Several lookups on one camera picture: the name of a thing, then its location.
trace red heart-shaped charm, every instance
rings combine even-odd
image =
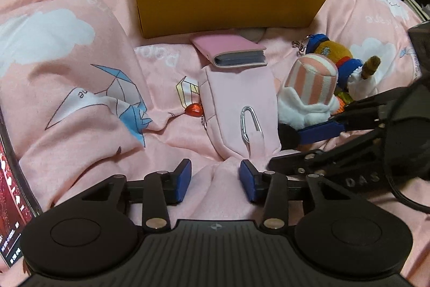
[[[203,116],[203,106],[196,102],[188,105],[185,109],[185,114],[192,117],[201,117]]]

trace pink and white striped hat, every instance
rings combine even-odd
[[[325,56],[307,54],[298,58],[285,82],[292,87],[304,105],[328,105],[338,80],[336,65]]]

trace pink comforter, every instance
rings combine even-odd
[[[190,158],[192,182],[184,202],[169,209],[173,224],[178,218],[258,219],[261,209],[248,203],[238,180],[239,161],[223,162],[200,120],[183,114],[184,104],[198,100],[191,85],[208,64],[190,45],[188,35],[143,39],[135,0],[46,1],[0,0],[1,106],[23,172],[42,208],[47,210],[110,175],[142,179]],[[57,26],[66,20],[68,27]],[[382,63],[371,92],[375,94],[419,77],[406,34],[417,23],[399,0],[327,0],[310,28],[267,29],[261,43],[279,81],[296,59],[291,41],[309,34],[326,33],[363,60],[377,54]],[[48,40],[60,43],[61,53]],[[103,95],[118,70],[145,102],[141,119],[151,122],[144,139],[125,128],[108,94]],[[67,110],[64,101],[69,96],[89,102]],[[347,137],[319,146],[331,148]],[[427,205],[429,190],[421,180],[407,189]],[[401,217],[414,235],[402,274],[416,286],[430,286],[429,217],[405,208],[388,194],[373,201]],[[132,212],[136,222],[139,212],[138,208]],[[294,222],[300,211],[292,213]],[[16,286],[25,277],[19,261],[0,273],[0,285]]]

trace red phone screen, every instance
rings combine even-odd
[[[0,271],[5,271],[22,256],[19,238],[33,214],[14,179],[1,142],[0,165]]]

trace notebook cover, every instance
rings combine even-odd
[[[232,33],[203,34],[194,36],[191,39],[195,47],[215,66],[215,58],[222,54],[243,53],[248,51],[265,50],[266,47],[249,41],[248,39]],[[245,63],[240,66],[265,65],[267,63]]]

